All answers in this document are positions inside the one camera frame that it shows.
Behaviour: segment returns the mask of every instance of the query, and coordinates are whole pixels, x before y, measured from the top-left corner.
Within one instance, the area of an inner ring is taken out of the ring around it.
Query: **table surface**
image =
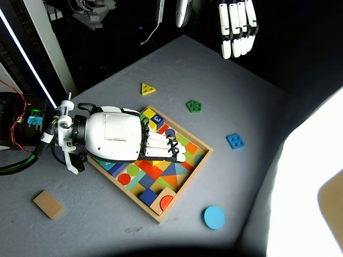
[[[141,96],[141,82],[157,92]],[[165,245],[233,246],[266,173],[264,150],[282,96],[232,61],[179,37],[73,98],[76,105],[136,110],[151,104],[214,148],[165,220],[158,225],[89,164],[76,176],[47,151],[24,172],[0,179],[0,255],[96,256]],[[188,111],[185,104],[192,99],[202,103],[201,113]],[[234,133],[245,147],[231,149],[226,136]],[[3,166],[27,153],[3,151],[0,156]],[[32,201],[43,190],[66,207],[56,220]],[[226,214],[221,230],[212,231],[202,221],[202,211],[211,205]]]

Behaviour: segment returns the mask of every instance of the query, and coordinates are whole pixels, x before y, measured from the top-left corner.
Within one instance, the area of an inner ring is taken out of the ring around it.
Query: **led light strip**
[[[54,108],[57,108],[57,106],[56,106],[54,100],[51,98],[49,92],[48,92],[47,89],[45,88],[45,86],[44,86],[42,80],[41,80],[40,77],[38,76],[38,74],[37,74],[36,70],[34,69],[32,63],[31,63],[30,60],[28,59],[28,57],[27,57],[25,51],[24,51],[23,48],[21,47],[21,44],[19,43],[19,40],[17,39],[16,35],[14,34],[14,32],[13,32],[13,30],[12,30],[10,24],[8,23],[6,17],[5,17],[5,15],[4,15],[4,13],[2,12],[1,9],[0,9],[0,17],[1,17],[2,21],[4,22],[4,24],[5,24],[6,28],[7,28],[7,30],[8,30],[9,33],[11,34],[11,36],[12,36],[14,42],[16,43],[16,45],[17,45],[17,47],[18,47],[18,49],[19,49],[19,51],[21,52],[21,55],[22,55],[23,58],[25,59],[27,65],[30,67],[30,69],[31,69],[32,73],[34,74],[34,76],[36,77],[36,79],[37,79],[39,85],[41,86],[41,88],[43,89],[44,93],[45,93],[46,96],[48,97],[50,103],[52,104],[52,106],[53,106]]]

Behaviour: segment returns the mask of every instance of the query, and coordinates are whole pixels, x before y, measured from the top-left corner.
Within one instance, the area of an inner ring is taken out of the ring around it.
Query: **blue round disc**
[[[205,224],[213,230],[221,229],[225,224],[225,214],[218,206],[210,206],[203,212]]]

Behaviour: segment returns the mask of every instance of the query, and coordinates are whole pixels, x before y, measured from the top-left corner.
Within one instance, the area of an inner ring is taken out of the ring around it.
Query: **blue triangle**
[[[179,163],[175,163],[175,170],[176,170],[176,174],[180,175],[180,174],[188,174],[189,170],[186,169],[184,166],[182,166]]]
[[[162,176],[176,175],[175,164],[171,163],[163,172]]]

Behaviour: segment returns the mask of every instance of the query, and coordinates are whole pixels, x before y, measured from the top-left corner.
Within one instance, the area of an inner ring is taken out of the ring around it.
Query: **blue circle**
[[[172,129],[167,129],[166,130],[166,135],[171,135],[172,137],[174,137],[175,136],[175,130],[172,130]]]
[[[213,230],[221,229],[225,224],[225,214],[218,206],[210,206],[203,213],[205,224]]]

